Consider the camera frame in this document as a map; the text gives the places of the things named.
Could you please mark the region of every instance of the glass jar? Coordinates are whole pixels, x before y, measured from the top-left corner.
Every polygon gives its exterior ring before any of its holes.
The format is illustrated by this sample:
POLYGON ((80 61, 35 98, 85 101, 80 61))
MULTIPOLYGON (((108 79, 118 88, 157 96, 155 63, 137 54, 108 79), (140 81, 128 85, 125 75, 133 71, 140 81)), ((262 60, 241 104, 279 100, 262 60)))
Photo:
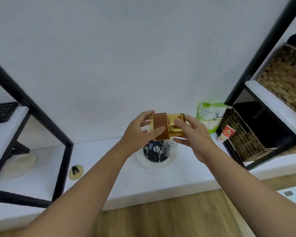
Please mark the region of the glass jar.
POLYGON ((178 137, 183 136, 184 132, 177 128, 174 124, 174 120, 176 118, 181 119, 182 121, 186 122, 185 115, 182 113, 179 114, 167 114, 167 113, 157 113, 153 114, 149 117, 149 126, 150 131, 153 131, 154 129, 165 126, 165 131, 157 136, 154 140, 169 140, 172 137, 178 137))

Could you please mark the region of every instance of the black keyboard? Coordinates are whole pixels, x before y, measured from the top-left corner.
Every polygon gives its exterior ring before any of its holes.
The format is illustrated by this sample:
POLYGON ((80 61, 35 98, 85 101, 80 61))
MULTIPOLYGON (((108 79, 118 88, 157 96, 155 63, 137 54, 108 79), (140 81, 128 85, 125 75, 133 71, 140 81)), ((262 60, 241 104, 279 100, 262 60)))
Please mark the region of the black keyboard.
POLYGON ((17 102, 0 103, 0 123, 10 119, 18 104, 17 102))

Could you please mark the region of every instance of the finger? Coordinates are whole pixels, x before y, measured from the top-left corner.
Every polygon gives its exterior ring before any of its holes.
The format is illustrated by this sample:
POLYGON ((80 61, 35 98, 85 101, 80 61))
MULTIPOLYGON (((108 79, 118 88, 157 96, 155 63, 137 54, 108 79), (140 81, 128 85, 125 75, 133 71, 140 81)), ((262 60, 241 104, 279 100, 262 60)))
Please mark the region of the finger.
POLYGON ((149 138, 151 140, 153 140, 154 138, 156 138, 157 136, 161 135, 164 131, 165 131, 166 127, 165 126, 161 126, 158 127, 156 129, 154 129, 153 131, 149 132, 149 138))
POLYGON ((173 138, 173 140, 176 143, 179 143, 179 144, 182 144, 182 145, 186 145, 186 146, 190 146, 190 142, 188 140, 179 139, 179 138, 173 138))
POLYGON ((138 125, 140 125, 143 121, 148 120, 149 116, 152 115, 155 111, 144 111, 142 113, 140 113, 135 119, 134 122, 138 123, 138 125))
POLYGON ((195 119, 194 117, 184 114, 185 115, 185 119, 193 126, 198 127, 199 121, 197 119, 195 119))
POLYGON ((143 121, 143 122, 140 124, 140 127, 143 127, 143 126, 146 126, 146 125, 149 125, 149 121, 143 121))
POLYGON ((184 133, 189 133, 192 129, 192 127, 189 124, 186 124, 184 121, 180 119, 175 119, 174 124, 179 127, 184 133))

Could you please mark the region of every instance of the hand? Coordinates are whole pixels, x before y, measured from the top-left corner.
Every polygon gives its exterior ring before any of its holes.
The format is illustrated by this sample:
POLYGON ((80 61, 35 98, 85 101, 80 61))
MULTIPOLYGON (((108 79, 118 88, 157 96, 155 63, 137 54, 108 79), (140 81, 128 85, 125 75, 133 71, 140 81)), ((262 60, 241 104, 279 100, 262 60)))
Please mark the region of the hand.
POLYGON ((191 147, 196 158, 199 161, 204 162, 204 158, 218 147, 211 139, 208 130, 203 123, 200 123, 197 119, 186 114, 185 119, 190 125, 178 118, 174 120, 175 125, 185 134, 185 139, 174 138, 174 141, 191 147))
POLYGON ((149 125, 149 116, 154 112, 155 111, 145 111, 139 114, 127 127, 120 142, 123 143, 123 146, 128 147, 129 155, 135 153, 150 140, 155 139, 165 131, 165 126, 158 127, 151 132, 141 130, 142 126, 149 125))

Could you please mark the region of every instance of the right hand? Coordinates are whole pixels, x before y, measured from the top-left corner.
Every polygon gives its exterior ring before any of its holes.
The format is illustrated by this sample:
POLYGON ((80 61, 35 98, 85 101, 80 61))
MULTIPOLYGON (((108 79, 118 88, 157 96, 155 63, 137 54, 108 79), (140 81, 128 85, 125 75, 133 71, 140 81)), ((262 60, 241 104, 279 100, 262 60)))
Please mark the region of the right hand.
POLYGON ((196 158, 199 161, 204 162, 206 156, 218 147, 211 139, 208 130, 203 123, 200 123, 192 116, 184 115, 190 125, 178 118, 174 120, 174 123, 184 132, 185 139, 174 138, 174 141, 191 147, 196 158))

